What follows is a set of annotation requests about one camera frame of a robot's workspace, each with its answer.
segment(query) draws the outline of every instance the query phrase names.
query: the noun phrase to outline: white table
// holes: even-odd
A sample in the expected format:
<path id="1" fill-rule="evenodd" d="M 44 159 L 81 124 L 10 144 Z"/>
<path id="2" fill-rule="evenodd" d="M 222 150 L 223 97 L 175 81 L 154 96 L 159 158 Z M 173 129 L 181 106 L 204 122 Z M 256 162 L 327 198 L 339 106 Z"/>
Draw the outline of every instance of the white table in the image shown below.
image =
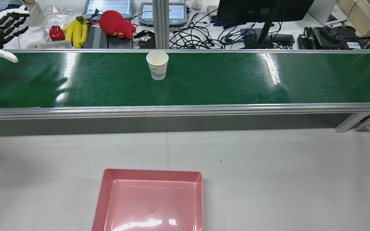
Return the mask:
<path id="1" fill-rule="evenodd" d="M 105 168 L 201 171 L 205 231 L 370 230 L 370 133 L 332 129 L 0 137 L 0 230 L 89 231 Z"/>
<path id="2" fill-rule="evenodd" d="M 67 1 L 63 1 L 63 0 L 36 0 L 36 2 L 39 3 L 39 5 L 41 6 L 42 9 L 46 5 L 55 5 L 55 6 L 61 6 L 61 7 L 74 8 L 75 12 L 72 15 L 72 18 L 74 18 L 74 17 L 76 17 L 76 16 L 78 16 L 81 13 L 84 12 L 85 3 L 86 3 L 85 0 L 67 0 Z M 140 13 L 140 6 L 141 6 L 142 2 L 147 2 L 147 1 L 146 0 L 134 0 L 134 9 L 136 9 L 136 10 L 134 10 L 134 15 L 138 15 Z M 183 2 L 183 1 L 182 0 L 171 0 L 171 2 Z M 186 0 L 185 2 L 187 3 L 188 6 L 192 7 L 193 0 Z M 208 5 L 218 5 L 219 0 L 203 0 L 202 3 L 203 3 L 203 5 L 202 5 L 201 11 L 192 10 L 190 12 L 188 23 L 189 23 L 191 17 L 195 13 L 205 12 L 207 10 Z M 138 23 L 138 18 L 133 19 L 132 23 L 139 24 Z M 242 28 L 247 28 L 249 25 L 251 25 L 251 23 L 247 23 L 246 25 L 240 25 L 234 30 L 234 32 L 238 31 L 239 29 L 242 29 Z M 307 14 L 304 17 L 304 19 L 301 20 L 301 21 L 283 22 L 282 29 L 279 33 L 281 33 L 281 34 L 291 34 L 291 35 L 294 36 L 294 39 L 296 40 L 298 35 L 302 34 L 302 32 L 304 31 L 305 26 L 307 26 L 307 27 L 321 27 L 322 25 L 316 19 L 314 19 L 310 14 Z M 254 26 L 253 29 L 261 29 L 262 27 L 263 27 L 263 23 L 257 23 Z M 220 33 L 223 31 L 222 27 L 215 27 L 213 25 L 207 26 L 207 29 L 209 30 L 210 35 L 212 36 L 213 39 L 217 39 L 218 36 L 220 35 Z M 275 22 L 275 26 L 271 27 L 270 32 L 277 31 L 278 29 L 279 29 L 279 25 Z M 152 27 L 146 27 L 146 26 L 138 26 L 137 27 L 137 32 L 140 32 L 142 30 L 153 31 L 153 28 Z M 239 49 L 239 48 L 242 48 L 242 47 L 244 47 L 243 43 L 235 44 L 235 45 L 232 46 L 232 49 Z M 296 42 L 295 42 L 293 48 L 298 49 L 298 45 L 297 45 Z"/>

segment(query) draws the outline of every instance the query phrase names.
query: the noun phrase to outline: pink tray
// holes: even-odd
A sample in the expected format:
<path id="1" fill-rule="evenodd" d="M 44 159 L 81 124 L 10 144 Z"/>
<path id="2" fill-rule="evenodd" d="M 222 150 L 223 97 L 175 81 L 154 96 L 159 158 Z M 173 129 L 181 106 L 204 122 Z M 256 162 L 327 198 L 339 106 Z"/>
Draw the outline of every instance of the pink tray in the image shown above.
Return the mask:
<path id="1" fill-rule="evenodd" d="M 107 168 L 92 231 L 203 231 L 202 174 Z"/>

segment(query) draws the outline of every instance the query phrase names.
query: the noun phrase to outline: white paper cup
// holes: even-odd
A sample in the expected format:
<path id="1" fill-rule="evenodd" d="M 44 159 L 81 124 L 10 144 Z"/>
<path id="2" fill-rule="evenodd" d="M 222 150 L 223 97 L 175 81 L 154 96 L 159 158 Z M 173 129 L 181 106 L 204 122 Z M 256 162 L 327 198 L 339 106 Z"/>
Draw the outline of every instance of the white paper cup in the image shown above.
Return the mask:
<path id="1" fill-rule="evenodd" d="M 154 80 L 163 80 L 166 76 L 166 66 L 168 65 L 168 54 L 163 51 L 153 51 L 146 56 L 151 77 Z"/>

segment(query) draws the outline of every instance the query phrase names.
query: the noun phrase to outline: yellow banana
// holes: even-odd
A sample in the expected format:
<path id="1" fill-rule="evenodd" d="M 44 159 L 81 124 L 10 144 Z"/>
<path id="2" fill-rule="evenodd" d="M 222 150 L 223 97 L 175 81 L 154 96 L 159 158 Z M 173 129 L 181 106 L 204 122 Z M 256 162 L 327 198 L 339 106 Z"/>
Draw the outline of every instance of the yellow banana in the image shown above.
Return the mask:
<path id="1" fill-rule="evenodd" d="M 66 27 L 61 28 L 61 30 L 62 30 L 63 32 L 66 32 L 66 31 L 68 30 L 68 28 L 69 28 L 69 25 L 67 25 Z"/>
<path id="2" fill-rule="evenodd" d="M 88 33 L 88 25 L 87 25 L 87 19 L 84 18 L 82 22 L 82 34 L 81 34 L 81 40 L 79 41 L 79 45 L 83 47 L 85 45 L 85 39 L 86 39 L 86 34 Z"/>
<path id="3" fill-rule="evenodd" d="M 65 40 L 68 40 L 68 41 L 72 41 L 72 34 L 73 34 L 73 31 L 74 31 L 74 28 L 75 26 L 78 24 L 78 20 L 77 19 L 74 19 L 71 24 L 68 26 L 68 28 L 66 29 L 66 33 L 65 33 Z"/>
<path id="4" fill-rule="evenodd" d="M 74 45 L 74 48 L 76 48 L 76 49 L 81 48 L 81 46 L 79 45 L 79 41 L 81 41 L 82 22 L 78 22 L 75 25 L 75 28 L 74 28 L 74 31 L 73 31 L 73 34 L 72 34 L 72 43 Z"/>

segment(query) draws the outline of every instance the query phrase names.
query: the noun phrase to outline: stuffed toy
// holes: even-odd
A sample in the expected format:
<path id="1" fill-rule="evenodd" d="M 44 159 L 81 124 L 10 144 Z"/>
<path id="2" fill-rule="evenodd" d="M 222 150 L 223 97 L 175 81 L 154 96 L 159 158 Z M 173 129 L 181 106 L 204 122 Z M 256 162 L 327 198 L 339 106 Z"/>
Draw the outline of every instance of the stuffed toy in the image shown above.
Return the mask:
<path id="1" fill-rule="evenodd" d="M 137 29 L 131 25 L 129 20 L 124 20 L 122 15 L 115 10 L 105 11 L 100 20 L 100 28 L 107 35 L 118 35 L 119 38 L 132 39 L 132 32 L 135 32 Z"/>

